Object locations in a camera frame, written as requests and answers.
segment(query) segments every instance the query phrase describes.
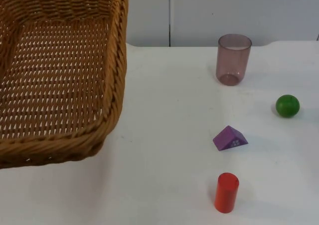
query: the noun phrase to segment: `white wall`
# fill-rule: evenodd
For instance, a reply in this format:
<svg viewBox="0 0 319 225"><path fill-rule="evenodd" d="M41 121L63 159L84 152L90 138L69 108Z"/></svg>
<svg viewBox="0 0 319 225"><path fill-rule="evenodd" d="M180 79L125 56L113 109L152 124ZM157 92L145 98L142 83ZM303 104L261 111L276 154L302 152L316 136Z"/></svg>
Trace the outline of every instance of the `white wall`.
<svg viewBox="0 0 319 225"><path fill-rule="evenodd" d="M127 42L135 46L169 45L169 0L130 0Z"/></svg>
<svg viewBox="0 0 319 225"><path fill-rule="evenodd" d="M171 0L170 17L172 46L215 46L227 33L254 45L319 34L319 0Z"/></svg>

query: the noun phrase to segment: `red cylinder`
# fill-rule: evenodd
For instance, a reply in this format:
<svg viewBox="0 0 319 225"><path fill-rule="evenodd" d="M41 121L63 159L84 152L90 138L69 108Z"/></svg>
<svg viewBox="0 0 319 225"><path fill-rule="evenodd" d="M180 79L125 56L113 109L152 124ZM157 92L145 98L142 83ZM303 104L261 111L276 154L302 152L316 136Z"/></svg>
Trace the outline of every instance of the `red cylinder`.
<svg viewBox="0 0 319 225"><path fill-rule="evenodd" d="M223 173L218 177L215 208L221 213L233 211L239 186L238 178L231 173Z"/></svg>

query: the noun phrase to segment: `toy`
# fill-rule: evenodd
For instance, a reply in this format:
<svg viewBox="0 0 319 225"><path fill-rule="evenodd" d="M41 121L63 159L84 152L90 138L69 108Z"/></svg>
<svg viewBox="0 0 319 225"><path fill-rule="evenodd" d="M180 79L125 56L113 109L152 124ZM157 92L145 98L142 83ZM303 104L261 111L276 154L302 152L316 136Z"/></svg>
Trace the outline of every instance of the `toy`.
<svg viewBox="0 0 319 225"><path fill-rule="evenodd" d="M215 208L227 214L233 211L239 187L238 178L231 173L223 173L218 177Z"/></svg>
<svg viewBox="0 0 319 225"><path fill-rule="evenodd" d="M230 126L224 128L213 142L219 151L248 144L242 133Z"/></svg>
<svg viewBox="0 0 319 225"><path fill-rule="evenodd" d="M283 95L276 102L277 112L284 118L295 116L300 109L298 99L292 95Z"/></svg>

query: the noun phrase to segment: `table surface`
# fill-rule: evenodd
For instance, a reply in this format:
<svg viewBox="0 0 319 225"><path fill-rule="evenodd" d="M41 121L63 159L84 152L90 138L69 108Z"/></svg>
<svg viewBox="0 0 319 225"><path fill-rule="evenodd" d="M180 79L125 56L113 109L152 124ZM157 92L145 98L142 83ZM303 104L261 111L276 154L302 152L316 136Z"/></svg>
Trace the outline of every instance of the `table surface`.
<svg viewBox="0 0 319 225"><path fill-rule="evenodd" d="M319 42L253 47L236 87L216 81L216 53L128 45L123 112L101 152L1 170L0 223L317 225ZM283 94L299 99L295 118L274 113ZM249 145L217 151L227 125ZM223 172L240 182L230 214L212 203Z"/></svg>

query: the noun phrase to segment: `woven basket bottom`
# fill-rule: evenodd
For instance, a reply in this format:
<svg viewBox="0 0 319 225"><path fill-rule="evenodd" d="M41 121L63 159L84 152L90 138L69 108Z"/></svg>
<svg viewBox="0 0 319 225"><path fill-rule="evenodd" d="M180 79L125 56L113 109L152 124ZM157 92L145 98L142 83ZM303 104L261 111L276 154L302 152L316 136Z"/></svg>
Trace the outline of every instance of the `woven basket bottom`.
<svg viewBox="0 0 319 225"><path fill-rule="evenodd" d="M108 22L25 25L0 85L0 139L70 134L101 115Z"/></svg>

